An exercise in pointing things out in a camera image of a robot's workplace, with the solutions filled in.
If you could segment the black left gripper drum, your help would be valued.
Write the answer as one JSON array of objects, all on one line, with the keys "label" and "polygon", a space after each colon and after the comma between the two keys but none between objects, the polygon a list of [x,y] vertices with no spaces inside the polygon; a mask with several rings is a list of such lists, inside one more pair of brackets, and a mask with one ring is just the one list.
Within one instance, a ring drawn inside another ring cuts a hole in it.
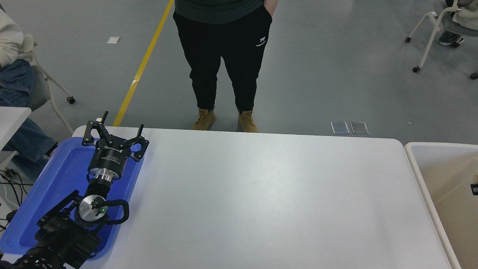
[{"label": "black left gripper drum", "polygon": [[108,145],[96,145],[87,170],[93,176],[109,175],[110,180],[118,180],[123,175],[127,158],[127,149],[112,148]]}]

